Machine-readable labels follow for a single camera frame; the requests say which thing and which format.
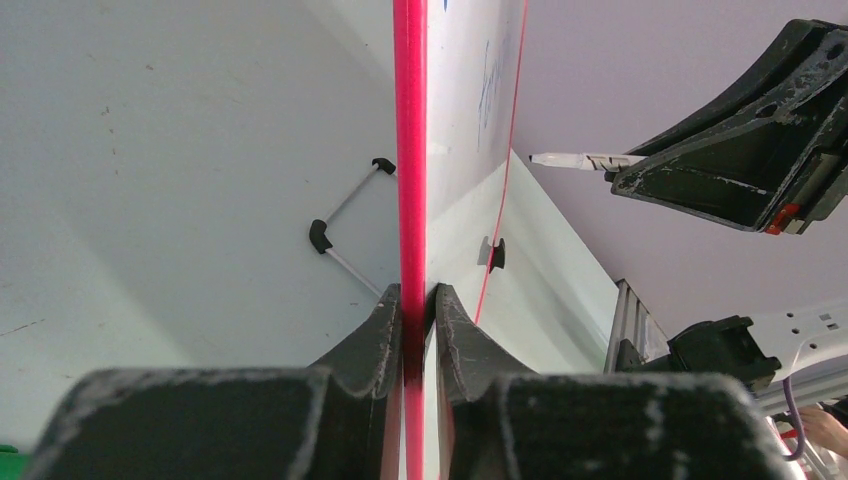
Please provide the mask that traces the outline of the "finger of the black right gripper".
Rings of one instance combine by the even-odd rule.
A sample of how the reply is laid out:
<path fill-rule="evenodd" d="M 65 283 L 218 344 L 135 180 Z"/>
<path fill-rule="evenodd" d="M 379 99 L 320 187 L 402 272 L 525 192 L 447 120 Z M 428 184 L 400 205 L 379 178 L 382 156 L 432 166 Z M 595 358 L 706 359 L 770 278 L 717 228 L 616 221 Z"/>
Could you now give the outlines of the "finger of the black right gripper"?
<path fill-rule="evenodd" d="M 842 30 L 822 20 L 793 19 L 757 60 L 712 101 L 648 141 L 629 150 L 651 155 L 694 136 L 738 113 L 776 87 L 819 48 L 826 34 Z"/>
<path fill-rule="evenodd" d="M 760 99 L 609 177 L 615 195 L 730 228 L 800 234 L 847 193 L 847 33 Z"/>

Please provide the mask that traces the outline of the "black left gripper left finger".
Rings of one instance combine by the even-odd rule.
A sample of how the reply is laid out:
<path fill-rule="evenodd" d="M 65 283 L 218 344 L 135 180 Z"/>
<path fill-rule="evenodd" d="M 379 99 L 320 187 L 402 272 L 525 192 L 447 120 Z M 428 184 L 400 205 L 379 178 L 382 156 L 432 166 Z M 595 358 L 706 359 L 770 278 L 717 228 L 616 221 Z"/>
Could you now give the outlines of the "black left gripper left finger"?
<path fill-rule="evenodd" d="M 27 479 L 394 479 L 401 302 L 302 368 L 110 369 L 63 398 Z"/>

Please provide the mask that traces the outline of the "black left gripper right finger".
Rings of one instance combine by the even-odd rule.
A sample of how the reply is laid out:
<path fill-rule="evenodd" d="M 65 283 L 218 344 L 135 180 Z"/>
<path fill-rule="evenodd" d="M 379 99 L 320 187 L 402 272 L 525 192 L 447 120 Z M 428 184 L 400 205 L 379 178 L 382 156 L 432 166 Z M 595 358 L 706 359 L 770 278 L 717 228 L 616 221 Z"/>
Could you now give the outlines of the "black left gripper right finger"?
<path fill-rule="evenodd" d="M 788 479 L 742 384 L 718 374 L 544 375 L 433 294 L 444 479 Z"/>

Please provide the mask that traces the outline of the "pink framed whiteboard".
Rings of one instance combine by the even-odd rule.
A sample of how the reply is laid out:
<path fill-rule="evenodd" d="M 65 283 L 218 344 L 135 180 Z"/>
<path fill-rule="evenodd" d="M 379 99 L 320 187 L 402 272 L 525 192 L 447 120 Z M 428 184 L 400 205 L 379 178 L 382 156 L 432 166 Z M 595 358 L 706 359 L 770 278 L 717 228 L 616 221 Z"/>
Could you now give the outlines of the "pink framed whiteboard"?
<path fill-rule="evenodd" d="M 527 5 L 392 5 L 404 431 L 400 477 L 438 479 L 426 303 L 440 284 L 472 319 L 484 303 L 509 174 Z"/>

